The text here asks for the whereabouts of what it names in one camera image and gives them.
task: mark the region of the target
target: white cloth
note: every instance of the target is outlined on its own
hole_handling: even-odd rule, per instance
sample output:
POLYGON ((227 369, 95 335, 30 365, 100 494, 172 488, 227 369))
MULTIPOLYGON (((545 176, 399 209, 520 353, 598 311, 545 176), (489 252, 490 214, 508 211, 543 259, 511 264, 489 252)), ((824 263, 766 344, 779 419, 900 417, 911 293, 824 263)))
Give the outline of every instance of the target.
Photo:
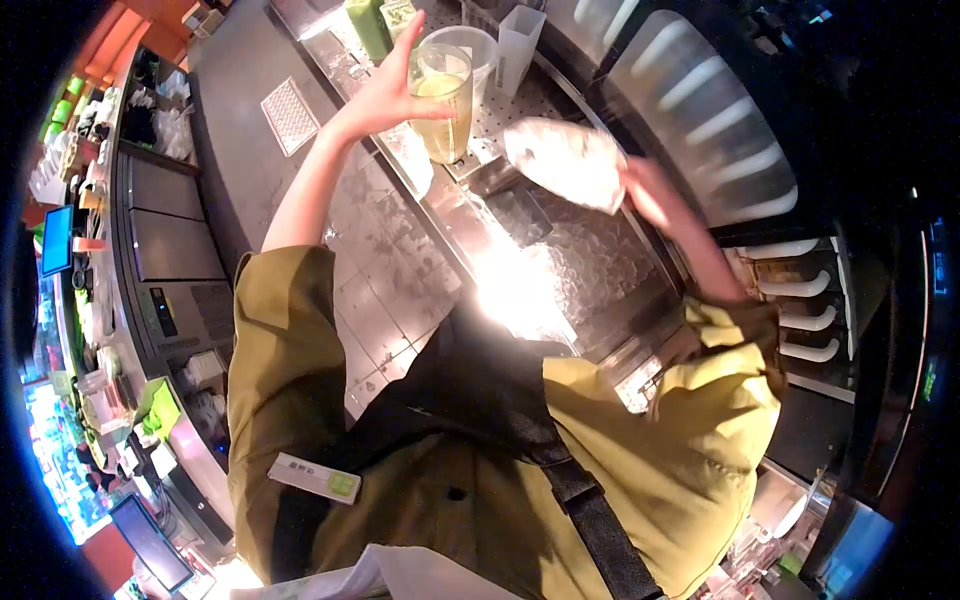
POLYGON ((520 600, 429 548, 375 543, 367 544, 349 568, 260 589, 234 589, 230 600, 353 600, 384 591, 394 600, 520 600))

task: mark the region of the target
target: clear plastic cup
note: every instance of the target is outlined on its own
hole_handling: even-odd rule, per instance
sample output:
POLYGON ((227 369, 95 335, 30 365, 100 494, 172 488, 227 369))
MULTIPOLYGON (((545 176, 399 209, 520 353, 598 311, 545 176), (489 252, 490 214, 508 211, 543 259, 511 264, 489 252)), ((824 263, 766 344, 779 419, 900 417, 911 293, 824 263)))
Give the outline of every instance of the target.
POLYGON ((483 104, 487 79, 496 68, 496 40, 475 27, 454 25, 438 29, 423 39, 425 44, 449 44, 470 56, 473 64, 473 111, 483 104))
POLYGON ((451 119, 413 119, 410 125, 423 139, 430 158, 451 164, 467 151, 473 108, 473 69, 470 57, 448 44, 423 43, 410 55, 407 87, 415 98, 453 107, 451 119))

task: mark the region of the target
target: plastic pitcher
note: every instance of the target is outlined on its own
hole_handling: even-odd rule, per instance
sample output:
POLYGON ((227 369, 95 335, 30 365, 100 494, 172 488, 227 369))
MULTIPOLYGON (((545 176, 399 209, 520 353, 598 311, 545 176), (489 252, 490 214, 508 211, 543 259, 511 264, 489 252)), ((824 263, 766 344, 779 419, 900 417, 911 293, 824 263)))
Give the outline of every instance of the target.
POLYGON ((473 112, 483 104, 487 79, 496 68, 496 40, 485 31, 465 25, 444 27, 423 39, 423 43, 456 46, 473 63, 473 112))
POLYGON ((473 106, 473 69, 466 52, 447 44, 422 43, 414 48, 407 69, 410 94, 449 105, 452 119, 414 119, 411 127, 423 139, 430 158, 452 164, 467 151, 473 106))
POLYGON ((494 80, 497 91, 511 97, 516 94, 516 89, 530 68, 544 21, 546 14, 529 7, 516 6, 500 22, 497 42, 499 58, 494 80))

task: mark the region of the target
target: label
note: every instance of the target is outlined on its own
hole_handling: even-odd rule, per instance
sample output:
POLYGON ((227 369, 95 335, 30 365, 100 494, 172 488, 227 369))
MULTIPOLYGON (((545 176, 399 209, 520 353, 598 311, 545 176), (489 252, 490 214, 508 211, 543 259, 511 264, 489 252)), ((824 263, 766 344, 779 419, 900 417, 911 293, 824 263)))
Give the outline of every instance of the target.
POLYGON ((357 492, 360 491, 359 475, 322 467, 286 452, 279 453, 267 476, 274 481, 344 504, 353 504, 357 492))
POLYGON ((503 88, 503 71, 507 68, 507 59, 500 57, 500 62, 496 66, 496 79, 494 84, 497 89, 503 88))

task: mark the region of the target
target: monitor screen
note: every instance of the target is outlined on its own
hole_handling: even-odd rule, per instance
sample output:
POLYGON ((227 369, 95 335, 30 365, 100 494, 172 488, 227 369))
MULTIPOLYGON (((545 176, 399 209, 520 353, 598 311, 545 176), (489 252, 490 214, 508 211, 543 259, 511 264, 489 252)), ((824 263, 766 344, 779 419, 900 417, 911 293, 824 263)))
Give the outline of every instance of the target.
POLYGON ((73 266, 70 233, 73 231, 73 205, 51 210, 43 220, 43 256, 40 275, 48 277, 73 266))
POLYGON ((138 497, 130 494, 121 500, 110 511, 110 516, 133 552, 165 588, 173 591, 190 581, 193 569, 160 533, 138 497))

